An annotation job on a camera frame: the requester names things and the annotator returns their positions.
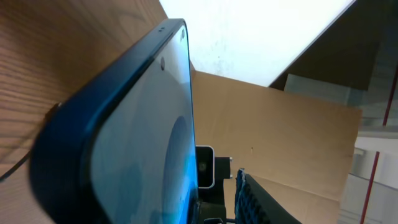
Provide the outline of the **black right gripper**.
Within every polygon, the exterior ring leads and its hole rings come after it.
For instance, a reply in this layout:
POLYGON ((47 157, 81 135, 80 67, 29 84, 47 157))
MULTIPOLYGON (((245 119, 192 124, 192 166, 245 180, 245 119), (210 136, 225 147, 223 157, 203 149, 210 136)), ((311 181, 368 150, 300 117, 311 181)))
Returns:
POLYGON ((198 223, 227 223, 224 180, 231 179, 232 157, 215 157, 215 183, 209 189, 199 189, 198 223))

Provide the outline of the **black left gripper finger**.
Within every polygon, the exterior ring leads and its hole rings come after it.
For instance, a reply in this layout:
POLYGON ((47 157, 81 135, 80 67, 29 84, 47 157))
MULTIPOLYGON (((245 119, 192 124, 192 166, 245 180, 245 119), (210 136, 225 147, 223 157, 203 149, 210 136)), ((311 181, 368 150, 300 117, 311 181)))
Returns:
POLYGON ((301 224, 244 169, 236 176, 234 214, 239 224, 301 224))

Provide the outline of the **blue Galaxy smartphone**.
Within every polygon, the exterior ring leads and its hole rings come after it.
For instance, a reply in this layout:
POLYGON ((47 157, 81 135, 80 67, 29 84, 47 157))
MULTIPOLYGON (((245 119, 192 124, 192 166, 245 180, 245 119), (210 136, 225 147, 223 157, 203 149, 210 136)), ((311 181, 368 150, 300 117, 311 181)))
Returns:
POLYGON ((32 148, 55 223, 196 223, 187 25, 166 19, 62 103, 32 148))

